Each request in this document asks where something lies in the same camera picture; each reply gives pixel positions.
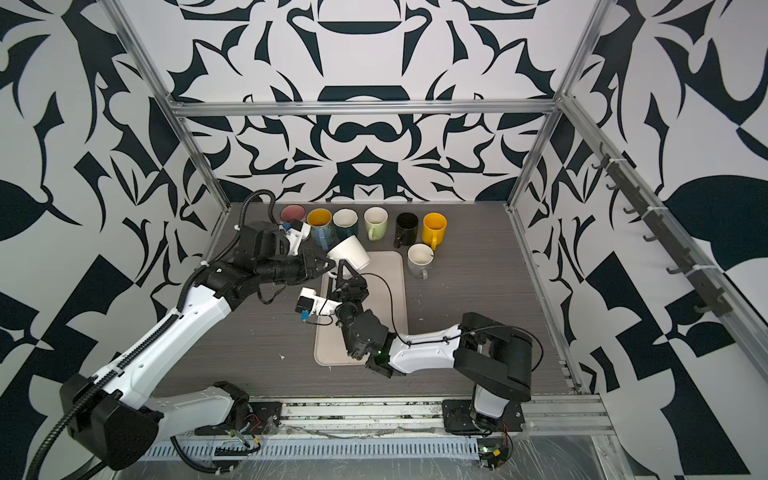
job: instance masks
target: black mug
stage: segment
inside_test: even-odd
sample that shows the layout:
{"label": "black mug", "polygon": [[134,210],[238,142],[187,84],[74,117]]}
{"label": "black mug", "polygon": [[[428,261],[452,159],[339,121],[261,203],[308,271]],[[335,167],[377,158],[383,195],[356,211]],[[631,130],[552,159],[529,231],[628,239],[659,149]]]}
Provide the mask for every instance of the black mug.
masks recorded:
{"label": "black mug", "polygon": [[415,214],[405,212],[397,216],[395,222],[395,248],[416,243],[419,230],[419,218]]}

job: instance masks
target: light green mug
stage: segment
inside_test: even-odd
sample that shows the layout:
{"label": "light green mug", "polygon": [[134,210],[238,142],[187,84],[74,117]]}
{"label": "light green mug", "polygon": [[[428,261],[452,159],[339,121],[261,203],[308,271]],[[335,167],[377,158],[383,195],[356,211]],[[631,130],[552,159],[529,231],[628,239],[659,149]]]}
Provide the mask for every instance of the light green mug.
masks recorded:
{"label": "light green mug", "polygon": [[386,233],[386,224],[389,215],[381,207],[370,207],[363,216],[366,219],[366,231],[368,240],[381,240]]}

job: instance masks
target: patterned wall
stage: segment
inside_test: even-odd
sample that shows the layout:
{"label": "patterned wall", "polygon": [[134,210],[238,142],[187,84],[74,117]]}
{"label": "patterned wall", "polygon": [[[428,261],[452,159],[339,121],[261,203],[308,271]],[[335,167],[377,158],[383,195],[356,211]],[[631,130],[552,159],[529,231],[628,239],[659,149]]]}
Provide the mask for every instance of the patterned wall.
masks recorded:
{"label": "patterned wall", "polygon": [[621,0],[576,98],[768,317],[768,2]]}
{"label": "patterned wall", "polygon": [[[59,386],[176,302],[220,208],[101,7],[0,1],[0,424],[23,476]],[[63,435],[42,478],[90,454]]]}
{"label": "patterned wall", "polygon": [[552,97],[594,0],[130,0],[184,101]]}
{"label": "patterned wall", "polygon": [[543,114],[208,117],[187,123],[227,196],[506,200]]}
{"label": "patterned wall", "polygon": [[[765,315],[765,2],[620,0],[576,89]],[[518,211],[585,387],[639,472],[768,478],[768,385],[563,120]]]}
{"label": "patterned wall", "polygon": [[[552,98],[594,0],[131,0],[179,101]],[[506,200],[539,114],[194,119],[233,201]]]}

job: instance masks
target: robotic arm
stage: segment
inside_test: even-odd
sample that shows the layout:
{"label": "robotic arm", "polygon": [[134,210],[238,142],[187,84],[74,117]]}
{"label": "robotic arm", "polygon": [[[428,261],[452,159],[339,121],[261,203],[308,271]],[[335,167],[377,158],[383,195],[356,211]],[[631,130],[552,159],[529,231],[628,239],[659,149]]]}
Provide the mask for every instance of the robotic arm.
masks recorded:
{"label": "robotic arm", "polygon": [[[248,205],[260,194],[270,196],[272,223],[243,225]],[[274,202],[268,190],[253,192],[243,202],[235,238],[210,264],[203,262],[195,270],[177,306],[93,376],[75,374],[62,385],[61,402],[67,413],[41,443],[27,480],[37,480],[45,456],[64,429],[101,460],[94,468],[126,468],[155,442],[169,437],[174,441],[179,433],[209,425],[238,436],[247,448],[244,453],[258,451],[258,445],[251,448],[240,434],[247,425],[249,396],[235,385],[217,382],[201,392],[168,398],[154,398],[151,393],[189,348],[248,296],[256,293],[262,303],[271,303],[274,297],[265,300],[261,284],[299,285],[336,267],[316,247],[302,245],[309,225],[275,222]],[[347,280],[344,269],[351,273]],[[531,339],[514,327],[466,313],[460,324],[440,332],[400,336],[390,333],[371,310],[363,309],[367,283],[345,260],[339,262],[337,277],[336,289],[328,298],[302,288],[296,311],[304,319],[334,313],[347,353],[355,359],[370,354],[367,368],[387,377],[455,368],[477,383],[474,410],[481,418],[498,419],[510,400],[530,399]]]}

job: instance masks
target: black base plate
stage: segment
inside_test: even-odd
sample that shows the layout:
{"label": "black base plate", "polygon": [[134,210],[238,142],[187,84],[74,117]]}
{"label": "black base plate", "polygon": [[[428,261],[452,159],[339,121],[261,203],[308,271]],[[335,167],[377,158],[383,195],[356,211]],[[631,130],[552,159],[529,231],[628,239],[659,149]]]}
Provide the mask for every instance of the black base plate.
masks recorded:
{"label": "black base plate", "polygon": [[[275,425],[280,424],[280,413],[283,411],[283,404],[281,402],[250,402],[248,405],[251,408],[253,414],[261,421],[256,421],[255,427],[253,427],[248,433],[251,435],[261,435],[264,432],[268,424],[270,417],[274,417],[273,423]],[[194,430],[195,435],[225,435],[227,432],[221,429],[215,429],[212,426],[200,427]]]}
{"label": "black base plate", "polygon": [[[472,413],[471,400],[443,400],[442,401],[442,421],[445,431],[453,435],[482,435],[486,432],[475,426]],[[477,414],[482,418],[485,424],[490,425],[494,432],[502,432],[507,425],[509,432],[522,432],[522,424],[525,423],[525,417],[519,403],[510,402],[504,409],[504,415],[500,419],[491,419],[489,417]]]}

